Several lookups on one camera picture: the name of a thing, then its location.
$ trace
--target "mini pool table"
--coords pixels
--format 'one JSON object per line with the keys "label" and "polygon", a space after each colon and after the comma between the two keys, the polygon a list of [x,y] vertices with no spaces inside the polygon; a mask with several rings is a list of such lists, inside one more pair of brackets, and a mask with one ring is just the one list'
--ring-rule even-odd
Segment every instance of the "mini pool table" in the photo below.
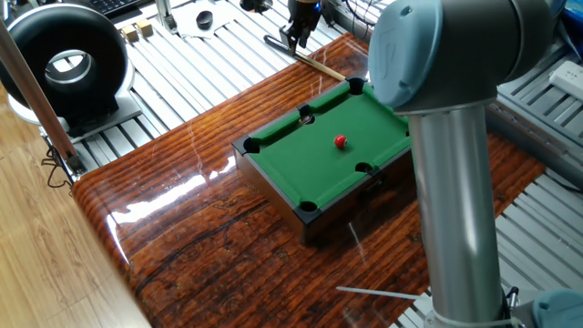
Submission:
{"label": "mini pool table", "polygon": [[[339,135],[346,137],[344,147],[334,142]],[[399,159],[409,170],[412,165],[406,118],[380,104],[360,78],[340,83],[233,147],[239,169],[302,242],[371,195],[395,173]]]}

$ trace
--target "light blue joint cover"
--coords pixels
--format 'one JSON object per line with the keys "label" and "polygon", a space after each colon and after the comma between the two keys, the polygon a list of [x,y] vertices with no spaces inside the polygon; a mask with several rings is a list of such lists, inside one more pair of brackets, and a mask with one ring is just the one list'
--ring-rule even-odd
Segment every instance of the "light blue joint cover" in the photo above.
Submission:
{"label": "light blue joint cover", "polygon": [[583,327],[583,293],[573,290],[543,292],[533,302],[537,328]]}
{"label": "light blue joint cover", "polygon": [[383,104],[406,104],[424,83],[439,46],[441,0],[396,0],[374,27],[369,71],[374,95]]}

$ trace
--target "black cable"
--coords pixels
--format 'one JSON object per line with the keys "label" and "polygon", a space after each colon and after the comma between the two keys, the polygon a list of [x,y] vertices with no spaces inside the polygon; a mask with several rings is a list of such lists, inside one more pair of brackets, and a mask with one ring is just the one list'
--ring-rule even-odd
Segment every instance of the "black cable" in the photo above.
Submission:
{"label": "black cable", "polygon": [[63,180],[63,182],[60,185],[54,185],[51,183],[51,180],[53,179],[53,175],[55,175],[55,171],[58,168],[62,168],[60,161],[57,158],[57,152],[55,147],[50,146],[48,148],[48,150],[46,151],[46,159],[42,159],[40,161],[40,165],[41,166],[50,166],[53,167],[53,169],[51,169],[51,173],[48,176],[48,180],[46,181],[46,185],[50,188],[61,188],[64,186],[69,186],[69,196],[71,195],[71,189],[73,188],[73,185],[71,184],[70,181],[68,180]]}
{"label": "black cable", "polygon": [[561,183],[561,182],[558,182],[558,181],[555,181],[555,182],[557,183],[557,185],[559,185],[559,186],[563,187],[565,190],[568,190],[568,191],[571,191],[571,192],[576,192],[576,193],[583,194],[583,191],[582,191],[582,190],[580,190],[580,189],[578,189],[578,188],[569,187],[568,185],[566,185],[566,184],[563,184],[563,183]]}
{"label": "black cable", "polygon": [[[354,11],[354,9],[352,7],[350,7],[349,1],[350,0],[343,0],[346,3],[346,6],[348,7],[348,10],[350,11],[351,14],[353,14],[353,32],[354,32],[354,19],[359,20],[360,22],[363,22],[366,27],[368,28],[369,26],[375,26],[376,23],[371,23],[369,21],[367,21],[366,19],[360,17],[358,14],[356,14],[356,12]],[[369,0],[369,6],[372,4],[373,0]]]}
{"label": "black cable", "polygon": [[366,29],[364,30],[364,36],[363,38],[366,38],[366,35],[368,34],[368,26],[366,26]]}
{"label": "black cable", "polygon": [[561,181],[559,181],[558,179],[556,179],[555,177],[552,177],[550,175],[547,175],[551,180],[553,180],[553,182],[557,183],[557,185],[563,187],[563,189],[567,190],[567,191],[571,191],[571,192],[576,192],[576,193],[580,193],[583,194],[583,190],[579,189],[579,188],[573,188],[571,186],[568,186],[564,183],[562,183]]}

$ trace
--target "wooden block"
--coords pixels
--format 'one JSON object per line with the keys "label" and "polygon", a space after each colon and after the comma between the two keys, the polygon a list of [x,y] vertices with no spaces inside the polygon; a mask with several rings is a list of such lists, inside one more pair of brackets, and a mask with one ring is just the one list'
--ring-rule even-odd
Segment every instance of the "wooden block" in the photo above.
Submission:
{"label": "wooden block", "polygon": [[[324,48],[327,64],[345,76],[362,74],[367,66],[362,56],[366,48],[353,36],[341,36]],[[322,62],[323,56],[322,49],[316,59]],[[362,206],[358,216],[346,215],[354,224],[339,224],[338,235],[326,234],[336,238],[322,243],[321,248],[308,248],[297,242],[279,213],[232,165],[230,141],[309,101],[320,77],[322,91],[338,83],[304,64],[293,64],[76,182],[73,195],[77,204],[157,327],[261,323],[328,327],[359,319],[367,326],[387,327],[407,304],[348,294],[339,301],[336,286],[388,290],[398,285],[400,292],[420,292],[429,285],[414,179],[409,182],[394,174],[400,186],[377,196],[371,206]],[[489,133],[488,141],[493,193],[505,200],[496,202],[497,216],[545,167],[536,163],[528,170],[518,169],[534,159],[496,134]],[[510,158],[505,155],[515,153]],[[212,171],[220,172],[216,179],[210,178]],[[25,193],[40,189],[41,183],[32,184],[35,188],[0,187],[8,190],[5,194]],[[508,190],[507,186],[516,187]],[[107,228],[112,214],[129,214],[128,204],[145,202],[155,210],[136,211],[135,216],[132,211],[125,223]],[[65,219],[75,218],[61,213]],[[34,222],[29,225],[38,227]],[[35,269],[34,264],[23,267],[22,272]],[[314,274],[321,279],[315,281]],[[303,310],[310,306],[313,312]],[[4,318],[1,309],[0,318]],[[108,327],[112,322],[102,325]]]}
{"label": "wooden block", "polygon": [[139,40],[138,37],[138,31],[136,30],[136,28],[134,26],[126,26],[124,28],[121,29],[121,31],[124,33],[124,36],[126,36],[126,39],[129,42],[136,42]]}
{"label": "wooden block", "polygon": [[141,34],[144,37],[148,37],[148,36],[151,36],[154,34],[154,30],[152,29],[152,24],[150,24],[147,19],[142,19],[142,20],[138,21],[136,24],[138,24],[139,32],[141,32]]}

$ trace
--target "green felt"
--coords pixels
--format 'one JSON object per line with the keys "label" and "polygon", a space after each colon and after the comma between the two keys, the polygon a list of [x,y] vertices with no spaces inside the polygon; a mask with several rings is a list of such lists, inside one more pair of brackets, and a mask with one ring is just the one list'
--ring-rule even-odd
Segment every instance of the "green felt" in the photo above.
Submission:
{"label": "green felt", "polygon": [[[406,118],[379,104],[370,87],[354,96],[347,85],[310,103],[313,124],[290,116],[252,136],[260,153],[250,156],[296,206],[311,201],[321,208],[366,176],[356,164],[381,166],[410,145]],[[344,150],[334,145],[340,134],[348,140]]]}

